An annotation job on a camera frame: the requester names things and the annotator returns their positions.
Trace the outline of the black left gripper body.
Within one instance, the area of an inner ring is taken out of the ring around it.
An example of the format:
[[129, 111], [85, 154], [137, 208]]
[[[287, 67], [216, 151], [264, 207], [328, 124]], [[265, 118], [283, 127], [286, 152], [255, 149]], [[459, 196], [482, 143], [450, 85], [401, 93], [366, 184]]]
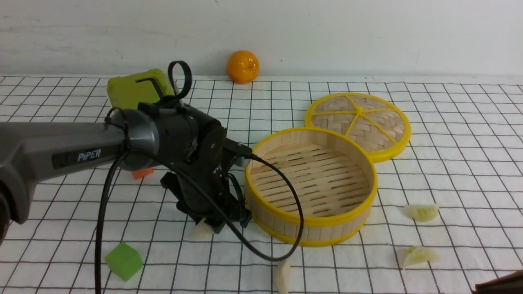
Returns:
[[202, 218], [238, 222], [247, 208], [236, 177], [222, 167], [227, 128], [210, 115], [190, 106], [173, 108], [141, 102], [159, 133], [157, 158], [174, 167], [161, 184], [178, 199], [177, 209], [198, 223]]

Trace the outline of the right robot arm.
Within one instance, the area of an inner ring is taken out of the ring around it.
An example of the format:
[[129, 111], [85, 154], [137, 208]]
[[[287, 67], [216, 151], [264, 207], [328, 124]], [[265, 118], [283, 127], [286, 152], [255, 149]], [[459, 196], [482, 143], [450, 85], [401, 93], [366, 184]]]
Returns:
[[472, 294], [522, 294], [523, 270], [512, 272], [497, 279], [476, 284]]

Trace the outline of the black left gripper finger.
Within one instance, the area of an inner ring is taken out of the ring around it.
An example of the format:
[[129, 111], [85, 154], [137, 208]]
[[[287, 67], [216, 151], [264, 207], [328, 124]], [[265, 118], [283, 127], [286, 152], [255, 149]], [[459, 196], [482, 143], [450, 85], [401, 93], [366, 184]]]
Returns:
[[204, 221], [204, 223], [209, 225], [216, 234], [219, 234], [228, 222], [228, 219], [206, 219]]
[[247, 208], [239, 209], [238, 222], [242, 228], [247, 228], [252, 219], [252, 212]]

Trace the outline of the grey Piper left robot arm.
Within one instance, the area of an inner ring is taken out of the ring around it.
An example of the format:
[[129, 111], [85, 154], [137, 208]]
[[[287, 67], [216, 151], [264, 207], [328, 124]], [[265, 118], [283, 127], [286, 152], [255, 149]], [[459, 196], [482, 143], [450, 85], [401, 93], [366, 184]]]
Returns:
[[182, 102], [140, 103], [104, 122], [1, 123], [1, 239], [11, 221], [29, 216], [37, 184], [93, 169], [130, 151], [120, 168], [138, 171], [168, 164], [192, 179], [232, 222], [246, 227], [251, 212], [229, 172], [246, 166], [251, 149], [228, 139], [220, 121]]

